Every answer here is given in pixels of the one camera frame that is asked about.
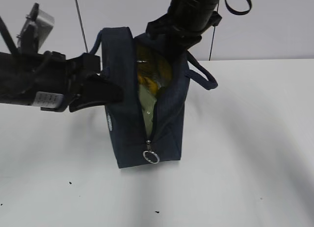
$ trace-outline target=zipper pull ring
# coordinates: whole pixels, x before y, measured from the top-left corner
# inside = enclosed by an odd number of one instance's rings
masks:
[[[146,141],[146,146],[147,146],[147,150],[143,152],[143,157],[150,163],[152,164],[157,164],[160,162],[160,158],[159,156],[157,155],[157,153],[153,152],[152,151],[152,146],[151,146],[151,141],[148,140]],[[147,154],[150,153],[151,155],[155,156],[156,158],[156,162],[153,162],[152,160],[150,160],[148,157],[147,157]]]

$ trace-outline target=gray wall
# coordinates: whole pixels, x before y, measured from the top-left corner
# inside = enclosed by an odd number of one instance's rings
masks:
[[[170,0],[78,0],[89,48],[97,32],[105,26],[129,26],[134,35],[162,14]],[[281,59],[314,57],[313,0],[252,0],[253,10],[246,16],[230,14],[223,0],[219,13],[212,59]],[[247,8],[244,0],[229,0],[232,7]],[[55,29],[41,51],[58,50],[70,57],[84,51],[74,0],[0,0],[0,15],[12,35],[24,23],[24,15],[34,2],[56,18]],[[209,56],[212,30],[192,48],[200,60]],[[6,51],[0,42],[0,51]]]

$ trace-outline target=white tabletop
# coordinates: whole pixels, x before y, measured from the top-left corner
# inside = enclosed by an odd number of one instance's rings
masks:
[[[0,226],[314,226],[314,60],[202,64],[180,162],[119,170],[103,107],[0,105]]]

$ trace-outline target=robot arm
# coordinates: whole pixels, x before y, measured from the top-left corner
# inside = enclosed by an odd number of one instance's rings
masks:
[[[219,24],[221,16],[214,11],[218,2],[172,0],[164,16],[148,23],[146,33],[151,39],[164,35],[169,56],[181,53],[200,42],[209,27]],[[93,51],[69,60],[54,51],[38,54],[53,25],[53,17],[36,3],[26,16],[16,47],[0,18],[0,34],[11,52],[0,52],[0,103],[54,112],[69,107],[74,112],[121,101],[122,89],[103,77],[100,58]]]

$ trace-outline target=bag opening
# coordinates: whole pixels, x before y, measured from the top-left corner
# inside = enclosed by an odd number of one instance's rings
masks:
[[[147,138],[151,137],[154,108],[169,86],[173,72],[169,62],[155,50],[136,42],[138,96]]]

